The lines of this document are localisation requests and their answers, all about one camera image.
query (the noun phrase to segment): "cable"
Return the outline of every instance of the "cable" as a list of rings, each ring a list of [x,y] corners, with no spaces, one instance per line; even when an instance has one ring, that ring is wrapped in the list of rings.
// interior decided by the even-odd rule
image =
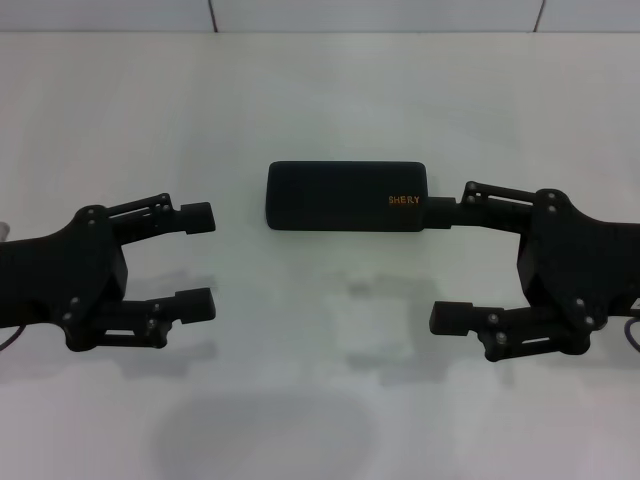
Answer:
[[[631,326],[634,323],[638,322],[640,322],[640,318],[638,317],[627,320],[627,323],[624,324],[624,336],[627,337],[627,340],[631,344],[631,346],[635,348],[637,352],[640,352],[640,343],[636,342],[636,339],[633,338],[633,335],[631,334]]]
[[[27,328],[26,325],[20,325],[18,327],[18,330],[16,330],[15,332],[13,332],[13,335],[11,335],[8,339],[6,339],[3,343],[0,343],[0,352],[3,351],[5,348],[7,348],[9,345],[11,345],[13,342],[15,342],[18,337],[20,335],[22,335],[22,332],[24,332],[24,329]]]

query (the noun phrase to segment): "white wall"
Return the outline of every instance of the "white wall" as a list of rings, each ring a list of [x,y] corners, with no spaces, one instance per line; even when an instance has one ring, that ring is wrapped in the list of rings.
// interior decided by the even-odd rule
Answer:
[[[207,0],[0,0],[0,30],[212,31]]]
[[[541,1],[214,0],[214,11],[226,32],[527,32]]]
[[[547,0],[540,32],[638,32],[640,0]]]

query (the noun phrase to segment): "black rectangular box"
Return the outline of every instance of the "black rectangular box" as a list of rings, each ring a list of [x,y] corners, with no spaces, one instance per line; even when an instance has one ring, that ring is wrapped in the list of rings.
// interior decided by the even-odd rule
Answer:
[[[427,193],[418,162],[275,162],[267,223],[275,230],[417,232]]]

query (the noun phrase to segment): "black case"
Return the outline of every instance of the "black case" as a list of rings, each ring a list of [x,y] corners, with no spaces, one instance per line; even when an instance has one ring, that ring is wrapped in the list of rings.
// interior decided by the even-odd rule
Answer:
[[[427,192],[418,162],[275,162],[267,223],[275,230],[417,232]]]

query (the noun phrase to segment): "white surface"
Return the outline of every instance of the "white surface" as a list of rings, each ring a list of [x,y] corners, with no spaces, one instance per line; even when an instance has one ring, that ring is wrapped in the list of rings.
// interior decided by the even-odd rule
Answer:
[[[640,221],[639,36],[2,35],[0,218],[209,201],[218,231],[125,248],[129,298],[215,287],[161,351],[0,355],[12,480],[636,479],[640,355],[491,364],[434,300],[524,306],[515,235],[275,232],[276,160],[411,160],[431,193],[557,187]]]
[[[0,30],[213,31],[207,0],[0,0]]]
[[[542,0],[214,0],[221,32],[530,32]]]
[[[539,32],[638,32],[636,0],[547,0]]]

